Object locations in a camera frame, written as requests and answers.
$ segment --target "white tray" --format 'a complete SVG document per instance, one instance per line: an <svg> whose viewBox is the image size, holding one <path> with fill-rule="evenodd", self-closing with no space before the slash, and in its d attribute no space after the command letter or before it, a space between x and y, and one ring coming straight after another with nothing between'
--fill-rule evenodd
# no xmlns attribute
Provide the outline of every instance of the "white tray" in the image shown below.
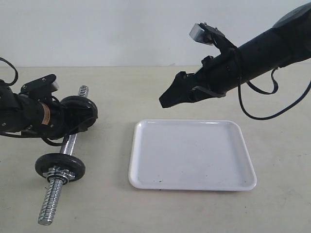
<svg viewBox="0 0 311 233"><path fill-rule="evenodd" d="M146 119L135 128L129 181L141 189L245 191L257 179L236 123Z"/></svg>

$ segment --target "white wall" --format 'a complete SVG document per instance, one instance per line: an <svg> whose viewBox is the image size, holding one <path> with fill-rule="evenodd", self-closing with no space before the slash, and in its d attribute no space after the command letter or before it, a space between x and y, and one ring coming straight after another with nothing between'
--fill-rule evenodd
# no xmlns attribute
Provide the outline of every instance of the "white wall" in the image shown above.
<svg viewBox="0 0 311 233"><path fill-rule="evenodd" d="M216 48L194 23L241 45L307 0L1 0L0 56L20 67L199 65Z"/></svg>

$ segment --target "dumbbell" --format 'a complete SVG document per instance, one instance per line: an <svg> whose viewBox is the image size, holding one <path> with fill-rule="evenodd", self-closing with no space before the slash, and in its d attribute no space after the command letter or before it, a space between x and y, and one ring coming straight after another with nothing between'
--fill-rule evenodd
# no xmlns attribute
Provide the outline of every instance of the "dumbbell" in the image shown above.
<svg viewBox="0 0 311 233"><path fill-rule="evenodd" d="M85 104L89 105L97 115L96 105L86 99L87 95L88 87L81 86L78 96L67 97L62 100L62 103L75 103L76 101L81 103L85 101ZM94 122L91 120L88 126L91 126ZM84 163L72 156L76 138L77 133L64 138L66 143L62 145L59 153L45 154L39 157L35 163L36 172L49 182L38 218L40 225L48 226L53 223L62 187L69 182L81 179L85 174L86 166Z"/></svg>

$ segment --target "screw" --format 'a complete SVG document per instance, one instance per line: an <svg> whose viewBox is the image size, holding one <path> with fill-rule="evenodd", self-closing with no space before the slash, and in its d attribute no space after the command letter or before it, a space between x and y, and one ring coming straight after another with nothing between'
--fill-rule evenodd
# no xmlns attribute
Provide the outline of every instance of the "screw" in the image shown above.
<svg viewBox="0 0 311 233"><path fill-rule="evenodd" d="M78 95L87 97L88 87L81 86ZM72 155L76 138L77 134L70 135L66 144L62 145L60 153ZM53 223L62 187L67 184L69 180L74 179L74 174L68 170L60 170L58 167L52 167L49 169L49 172L44 174L44 176L49 181L49 187L41 207L38 223L40 225L48 226Z"/></svg>

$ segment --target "beige table surface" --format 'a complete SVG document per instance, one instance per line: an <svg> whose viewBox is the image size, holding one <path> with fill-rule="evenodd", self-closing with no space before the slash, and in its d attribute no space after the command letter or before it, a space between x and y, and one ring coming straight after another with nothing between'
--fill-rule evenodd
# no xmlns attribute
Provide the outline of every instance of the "beige table surface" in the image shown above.
<svg viewBox="0 0 311 233"><path fill-rule="evenodd" d="M37 224L47 182L36 159L59 148L39 139L0 140L1 233L309 233L311 232L311 95L268 121L246 117L237 89L222 99L162 109L158 97L181 70L198 67L20 68L20 87L55 73L55 95L90 88L99 119L78 135L76 157L85 176L64 186L51 226ZM263 96L243 86L245 107L266 116L298 98L308 85L311 65L276 72L280 90ZM11 70L0 69L9 79ZM269 74L254 81L272 89ZM135 124L144 118L228 119L240 125L258 183L247 192L150 191L133 188L127 177Z"/></svg>

